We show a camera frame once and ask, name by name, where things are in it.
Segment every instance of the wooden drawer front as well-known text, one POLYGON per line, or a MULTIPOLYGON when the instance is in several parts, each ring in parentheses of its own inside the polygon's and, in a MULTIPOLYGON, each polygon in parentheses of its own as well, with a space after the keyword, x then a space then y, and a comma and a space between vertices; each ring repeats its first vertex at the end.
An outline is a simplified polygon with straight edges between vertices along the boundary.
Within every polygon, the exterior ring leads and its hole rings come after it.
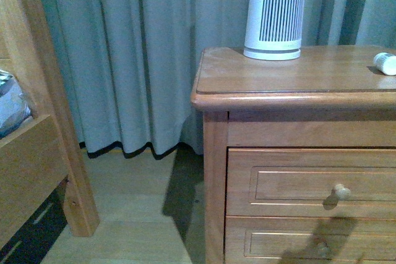
POLYGON ((230 149, 227 214, 393 218, 396 150, 230 149), (342 201, 334 191, 351 191, 342 201))
POLYGON ((225 247, 227 264, 392 261, 395 221, 227 218, 225 247))
POLYGON ((231 112, 231 147, 394 147, 394 110, 231 112))

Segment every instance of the drawer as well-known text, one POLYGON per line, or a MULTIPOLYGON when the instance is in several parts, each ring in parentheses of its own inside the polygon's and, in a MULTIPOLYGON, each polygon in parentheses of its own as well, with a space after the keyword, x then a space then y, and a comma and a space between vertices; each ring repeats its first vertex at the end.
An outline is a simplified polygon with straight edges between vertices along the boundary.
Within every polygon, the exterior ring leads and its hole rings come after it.
POLYGON ((66 176, 50 116, 40 116, 0 140, 1 247, 66 176))
POLYGON ((396 259, 392 220, 227 218, 227 264, 387 263, 396 259))
POLYGON ((396 147, 395 110, 230 112, 231 147, 396 147))
POLYGON ((227 215, 393 218, 396 150, 228 152, 227 215))

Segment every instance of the wooden nightstand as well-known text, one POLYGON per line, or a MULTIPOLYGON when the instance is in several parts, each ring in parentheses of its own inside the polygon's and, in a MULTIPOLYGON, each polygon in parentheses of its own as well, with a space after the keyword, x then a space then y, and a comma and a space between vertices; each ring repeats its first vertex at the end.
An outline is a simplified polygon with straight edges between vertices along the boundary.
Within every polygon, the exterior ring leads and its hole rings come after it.
POLYGON ((375 46, 202 55, 206 262, 394 263, 396 77, 375 46))

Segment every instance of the gray curtain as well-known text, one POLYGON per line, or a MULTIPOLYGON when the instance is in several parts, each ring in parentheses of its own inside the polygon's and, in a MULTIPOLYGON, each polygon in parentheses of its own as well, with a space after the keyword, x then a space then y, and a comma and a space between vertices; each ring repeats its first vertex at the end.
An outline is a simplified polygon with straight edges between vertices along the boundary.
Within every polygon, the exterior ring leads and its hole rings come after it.
MULTIPOLYGON (((200 52, 243 46, 249 0, 42 0, 80 142, 202 153, 200 52)), ((396 0, 306 0, 304 45, 396 46, 396 0)))

